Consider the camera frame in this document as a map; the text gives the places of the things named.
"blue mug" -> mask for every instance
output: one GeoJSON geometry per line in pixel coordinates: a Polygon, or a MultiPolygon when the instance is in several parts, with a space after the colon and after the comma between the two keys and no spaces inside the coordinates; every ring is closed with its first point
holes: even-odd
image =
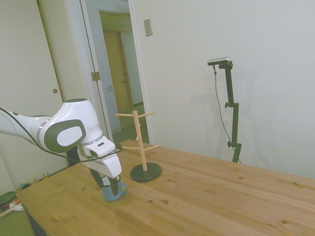
{"type": "Polygon", "coordinates": [[[105,176],[102,178],[104,187],[102,187],[102,193],[105,200],[112,202],[117,200],[122,196],[122,194],[126,194],[128,192],[128,187],[125,183],[120,182],[120,176],[117,176],[117,184],[118,184],[118,194],[115,196],[112,192],[112,188],[110,186],[110,182],[108,180],[108,177],[105,176]]]}

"wooden door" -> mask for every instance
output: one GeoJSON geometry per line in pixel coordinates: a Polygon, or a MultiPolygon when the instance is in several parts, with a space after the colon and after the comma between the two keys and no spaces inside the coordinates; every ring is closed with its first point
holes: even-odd
{"type": "MultiPolygon", "coordinates": [[[[54,115],[63,102],[36,0],[1,0],[0,32],[0,107],[54,115]]],[[[0,134],[0,158],[0,171],[7,169],[15,188],[67,166],[65,159],[5,134],[0,134]]],[[[6,186],[0,181],[0,193],[6,186]]]]}
{"type": "Polygon", "coordinates": [[[133,107],[122,37],[119,32],[104,31],[104,39],[114,86],[117,110],[120,112],[133,107]]]}

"light switch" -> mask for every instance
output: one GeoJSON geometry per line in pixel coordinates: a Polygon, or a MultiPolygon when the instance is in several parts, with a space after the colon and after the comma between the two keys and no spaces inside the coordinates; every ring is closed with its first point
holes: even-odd
{"type": "Polygon", "coordinates": [[[151,20],[150,19],[147,19],[144,21],[144,29],[146,31],[146,36],[151,36],[153,33],[152,33],[152,26],[151,26],[151,20]]]}

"cable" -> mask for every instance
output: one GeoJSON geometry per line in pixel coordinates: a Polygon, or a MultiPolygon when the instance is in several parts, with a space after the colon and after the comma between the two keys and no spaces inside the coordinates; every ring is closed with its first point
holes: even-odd
{"type": "Polygon", "coordinates": [[[34,144],[35,144],[38,148],[40,148],[42,151],[45,151],[45,152],[47,152],[47,153],[50,153],[50,154],[53,154],[53,155],[56,155],[56,156],[60,156],[60,157],[65,158],[65,159],[67,159],[67,160],[71,160],[71,161],[78,162],[78,163],[81,163],[81,162],[90,162],[90,161],[95,161],[95,160],[102,159],[102,158],[107,157],[107,156],[110,156],[110,155],[112,155],[112,154],[116,154],[116,153],[121,152],[121,151],[123,150],[121,147],[116,147],[116,149],[119,149],[119,151],[117,151],[117,152],[111,152],[111,153],[109,153],[109,154],[107,154],[107,155],[105,155],[105,156],[101,156],[101,157],[97,157],[97,158],[93,158],[92,156],[87,156],[88,158],[92,158],[92,159],[90,159],[90,160],[85,160],[85,161],[75,160],[75,159],[69,158],[69,157],[67,157],[67,156],[63,156],[63,155],[54,153],[54,152],[52,152],[52,151],[47,151],[47,150],[45,150],[44,148],[42,148],[42,147],[37,143],[37,141],[36,141],[36,140],[33,138],[33,136],[29,133],[29,131],[28,131],[13,115],[11,115],[9,112],[7,112],[5,109],[3,109],[3,108],[1,108],[1,107],[0,107],[0,110],[3,111],[4,113],[6,113],[8,116],[10,116],[10,117],[29,135],[29,137],[32,139],[32,141],[34,142],[34,144]]]}
{"type": "Polygon", "coordinates": [[[219,111],[220,111],[221,122],[222,122],[223,128],[224,128],[224,130],[225,130],[225,133],[226,133],[226,135],[227,135],[227,137],[228,137],[228,140],[230,141],[230,143],[232,143],[232,142],[231,142],[231,139],[230,139],[230,136],[229,136],[229,134],[228,134],[228,132],[227,132],[227,130],[226,130],[226,128],[225,128],[223,119],[222,119],[221,106],[220,106],[219,97],[218,97],[218,90],[217,90],[217,72],[216,72],[216,67],[215,67],[214,65],[213,65],[212,67],[213,67],[213,69],[214,69],[214,71],[215,71],[214,74],[215,74],[216,96],[217,96],[217,101],[218,101],[218,105],[219,105],[219,111]]]}

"door hinge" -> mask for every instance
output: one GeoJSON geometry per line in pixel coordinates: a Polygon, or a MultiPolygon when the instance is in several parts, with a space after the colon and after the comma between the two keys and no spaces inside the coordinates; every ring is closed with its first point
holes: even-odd
{"type": "Polygon", "coordinates": [[[92,80],[93,81],[99,81],[100,80],[100,76],[99,76],[99,72],[92,72],[92,80]]]}

